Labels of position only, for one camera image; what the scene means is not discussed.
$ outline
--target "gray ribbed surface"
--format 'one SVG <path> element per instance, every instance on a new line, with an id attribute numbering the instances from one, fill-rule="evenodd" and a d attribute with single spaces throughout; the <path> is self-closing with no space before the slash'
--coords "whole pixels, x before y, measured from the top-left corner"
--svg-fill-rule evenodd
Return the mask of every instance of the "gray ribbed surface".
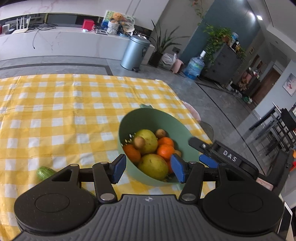
<path id="1" fill-rule="evenodd" d="M 175 196 L 124 195 L 115 204 L 102 205 L 85 226 L 68 234 L 40 237 L 26 232 L 17 241 L 279 241 L 276 234 L 235 237 L 209 225 L 193 205 Z"/>

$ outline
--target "gray cabinet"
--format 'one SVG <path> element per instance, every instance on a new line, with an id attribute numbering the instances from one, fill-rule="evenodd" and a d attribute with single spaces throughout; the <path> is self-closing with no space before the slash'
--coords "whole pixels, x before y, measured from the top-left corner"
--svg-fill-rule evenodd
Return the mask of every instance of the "gray cabinet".
<path id="1" fill-rule="evenodd" d="M 214 62 L 207 66 L 207 72 L 203 76 L 226 85 L 241 65 L 242 60 L 227 44 L 222 46 L 214 58 Z"/>

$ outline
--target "black circular disc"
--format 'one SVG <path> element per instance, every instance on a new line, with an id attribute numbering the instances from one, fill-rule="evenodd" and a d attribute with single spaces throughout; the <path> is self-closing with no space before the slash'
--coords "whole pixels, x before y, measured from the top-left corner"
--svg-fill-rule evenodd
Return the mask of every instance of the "black circular disc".
<path id="1" fill-rule="evenodd" d="M 280 198 L 255 182 L 228 181 L 209 192 L 202 203 L 207 218 L 236 234 L 274 231 L 283 214 Z"/>
<path id="2" fill-rule="evenodd" d="M 57 234 L 78 228 L 96 209 L 94 196 L 62 182 L 37 185 L 15 202 L 15 216 L 22 229 L 35 234 Z"/>

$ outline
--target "brown door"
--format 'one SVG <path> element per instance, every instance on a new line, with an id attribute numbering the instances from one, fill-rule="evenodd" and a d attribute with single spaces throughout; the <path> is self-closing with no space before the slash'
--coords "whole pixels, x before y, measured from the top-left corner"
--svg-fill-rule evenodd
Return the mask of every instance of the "brown door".
<path id="1" fill-rule="evenodd" d="M 259 104 L 261 100 L 267 95 L 267 93 L 271 90 L 275 82 L 279 79 L 281 75 L 275 70 L 271 69 L 271 71 L 265 76 L 262 80 L 262 84 L 259 89 L 252 96 L 253 101 Z"/>

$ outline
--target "metallic blue trash can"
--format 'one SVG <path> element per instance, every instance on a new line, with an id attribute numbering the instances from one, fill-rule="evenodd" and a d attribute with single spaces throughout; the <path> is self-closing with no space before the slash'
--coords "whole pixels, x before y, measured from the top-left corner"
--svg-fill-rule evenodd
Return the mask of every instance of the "metallic blue trash can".
<path id="1" fill-rule="evenodd" d="M 150 41 L 139 36 L 131 36 L 120 65 L 128 70 L 138 69 L 150 45 Z"/>

